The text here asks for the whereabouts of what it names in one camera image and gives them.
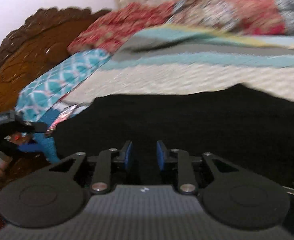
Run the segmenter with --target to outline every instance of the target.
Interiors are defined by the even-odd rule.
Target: circular black plate
[[[0,214],[24,228],[47,228],[74,217],[84,203],[84,193],[64,174],[41,174],[8,184],[0,192]]]
[[[255,230],[280,224],[290,199],[277,183],[250,172],[225,173],[205,188],[204,208],[225,225]]]

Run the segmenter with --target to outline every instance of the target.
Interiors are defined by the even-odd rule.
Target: teal patterned pillowcase
[[[22,112],[26,121],[38,121],[62,96],[110,58],[111,55],[103,49],[92,49],[72,55],[22,89],[15,110]]]

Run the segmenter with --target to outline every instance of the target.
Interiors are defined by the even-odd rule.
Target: wooden headboard
[[[67,46],[110,10],[39,9],[0,46],[0,112],[13,109],[21,89],[69,57]]]

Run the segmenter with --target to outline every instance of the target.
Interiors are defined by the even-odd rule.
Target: metal screw
[[[103,191],[108,188],[108,185],[104,182],[97,182],[91,187],[94,191]]]
[[[180,190],[183,192],[186,192],[186,193],[193,192],[193,191],[195,191],[195,189],[196,189],[196,187],[193,184],[182,184],[180,186]]]

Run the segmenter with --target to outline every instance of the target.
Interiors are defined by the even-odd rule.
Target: black cloth
[[[134,145],[143,184],[160,183],[156,141],[212,152],[283,185],[294,181],[294,102],[242,84],[191,95],[110,95],[58,124],[58,156]]]

